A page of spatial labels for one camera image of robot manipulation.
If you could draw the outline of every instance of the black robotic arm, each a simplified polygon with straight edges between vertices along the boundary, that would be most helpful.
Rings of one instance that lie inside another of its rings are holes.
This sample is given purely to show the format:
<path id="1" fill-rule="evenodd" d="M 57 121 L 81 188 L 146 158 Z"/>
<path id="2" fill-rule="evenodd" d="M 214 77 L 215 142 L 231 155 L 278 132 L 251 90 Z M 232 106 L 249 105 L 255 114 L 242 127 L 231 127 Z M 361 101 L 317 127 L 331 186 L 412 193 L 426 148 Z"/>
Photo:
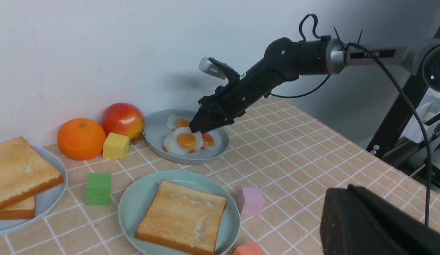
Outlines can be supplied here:
<path id="1" fill-rule="evenodd" d="M 423 74 L 425 82 L 440 92 L 440 39 L 422 39 L 364 45 L 385 65 L 400 65 L 411 74 Z M 272 89 L 294 81 L 300 75 L 338 74 L 346 66 L 376 65 L 364 50 L 346 48 L 339 39 L 321 36 L 316 41 L 292 42 L 277 39 L 264 57 L 244 74 L 214 58 L 202 58 L 199 69 L 220 79 L 228 79 L 215 94 L 202 97 L 190 123 L 192 132 L 202 133 L 234 123 L 245 110 L 268 97 Z"/>

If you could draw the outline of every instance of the tiled tabletop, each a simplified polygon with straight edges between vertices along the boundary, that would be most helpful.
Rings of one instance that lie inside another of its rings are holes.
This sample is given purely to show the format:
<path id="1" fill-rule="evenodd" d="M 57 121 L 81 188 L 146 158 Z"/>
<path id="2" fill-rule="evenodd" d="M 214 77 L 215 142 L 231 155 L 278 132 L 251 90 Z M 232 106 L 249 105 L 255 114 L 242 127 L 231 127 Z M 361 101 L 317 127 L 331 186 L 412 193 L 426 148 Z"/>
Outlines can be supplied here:
<path id="1" fill-rule="evenodd" d="M 257 241 L 270 255 L 322 254 L 319 226 L 327 187 L 368 187 L 423 220 L 422 185 L 285 101 L 261 99 L 225 129 L 228 150 L 216 161 L 193 166 L 161 158 L 144 141 L 132 145 L 119 161 L 73 161 L 56 145 L 45 147 L 69 170 L 68 189 L 43 221 L 0 238 L 0 255 L 137 254 L 122 234 L 118 204 L 133 181 L 165 170 L 207 176 L 235 199 L 244 186 L 262 189 L 266 207 L 260 217 L 242 216 L 233 249 Z M 113 174 L 110 205 L 84 205 L 90 172 Z M 440 232 L 440 195 L 431 196 L 430 227 Z"/>

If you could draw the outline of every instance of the toast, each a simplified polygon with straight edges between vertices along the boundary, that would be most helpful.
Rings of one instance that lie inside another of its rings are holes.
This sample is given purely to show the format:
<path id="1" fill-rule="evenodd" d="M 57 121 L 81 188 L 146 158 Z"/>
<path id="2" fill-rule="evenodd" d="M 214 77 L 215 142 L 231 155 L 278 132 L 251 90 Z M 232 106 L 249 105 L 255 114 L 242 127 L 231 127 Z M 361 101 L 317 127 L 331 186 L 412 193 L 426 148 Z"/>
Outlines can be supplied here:
<path id="1" fill-rule="evenodd" d="M 30 220 L 35 218 L 35 197 L 30 197 L 0 211 L 0 220 Z"/>
<path id="2" fill-rule="evenodd" d="M 0 144 L 0 210 L 61 184 L 64 177 L 23 137 Z"/>
<path id="3" fill-rule="evenodd" d="M 193 255 L 214 255 L 227 197 L 161 181 L 136 239 Z"/>

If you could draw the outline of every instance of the plate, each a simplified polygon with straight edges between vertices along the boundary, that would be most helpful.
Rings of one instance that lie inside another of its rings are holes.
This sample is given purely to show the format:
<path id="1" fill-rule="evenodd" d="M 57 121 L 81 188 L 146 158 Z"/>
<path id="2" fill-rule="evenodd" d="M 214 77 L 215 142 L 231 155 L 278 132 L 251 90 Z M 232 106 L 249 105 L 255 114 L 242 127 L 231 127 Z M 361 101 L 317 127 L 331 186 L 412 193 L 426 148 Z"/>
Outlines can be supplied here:
<path id="1" fill-rule="evenodd" d="M 215 249 L 215 255 L 225 254 L 236 242 L 239 235 L 240 215 L 236 203 L 226 190 L 211 179 L 181 170 L 161 171 L 146 175 L 135 181 L 125 191 L 119 202 L 119 223 L 134 248 L 144 255 L 187 255 L 187 253 L 143 242 L 134 237 L 136 228 L 144 218 L 162 180 L 228 198 L 218 230 Z"/>
<path id="2" fill-rule="evenodd" d="M 172 155 L 163 150 L 163 141 L 171 131 L 166 127 L 166 121 L 171 114 L 181 114 L 188 118 L 193 118 L 195 112 L 185 111 L 185 110 L 163 110 L 160 112 L 153 113 L 146 117 L 146 127 L 144 133 L 146 134 L 145 140 L 149 147 L 158 155 L 168 160 L 187 164 L 187 165 L 198 165 L 203 163 L 208 163 L 220 157 L 220 155 L 228 148 L 229 137 L 225 129 L 219 127 L 211 132 L 216 132 L 220 135 L 222 139 L 222 144 L 217 150 L 205 151 L 198 150 L 195 153 L 186 155 Z"/>
<path id="3" fill-rule="evenodd" d="M 67 170 L 62 161 L 53 153 L 36 146 L 32 148 L 43 159 L 50 163 L 64 177 L 64 182 L 45 192 L 37 195 L 35 198 L 35 218 L 31 220 L 9 220 L 0 221 L 0 237 L 21 231 L 43 219 L 58 203 L 67 186 Z"/>

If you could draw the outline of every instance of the red apple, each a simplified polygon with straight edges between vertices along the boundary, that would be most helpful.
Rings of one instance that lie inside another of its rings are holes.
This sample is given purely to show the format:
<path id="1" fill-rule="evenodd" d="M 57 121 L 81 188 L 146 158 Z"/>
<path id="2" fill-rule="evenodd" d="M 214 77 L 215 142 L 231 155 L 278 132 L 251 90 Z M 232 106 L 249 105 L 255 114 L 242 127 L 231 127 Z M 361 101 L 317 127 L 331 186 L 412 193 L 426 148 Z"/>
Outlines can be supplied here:
<path id="1" fill-rule="evenodd" d="M 143 113 L 129 103 L 115 103 L 105 110 L 102 127 L 106 135 L 110 132 L 130 137 L 135 144 L 144 137 L 145 120 Z"/>

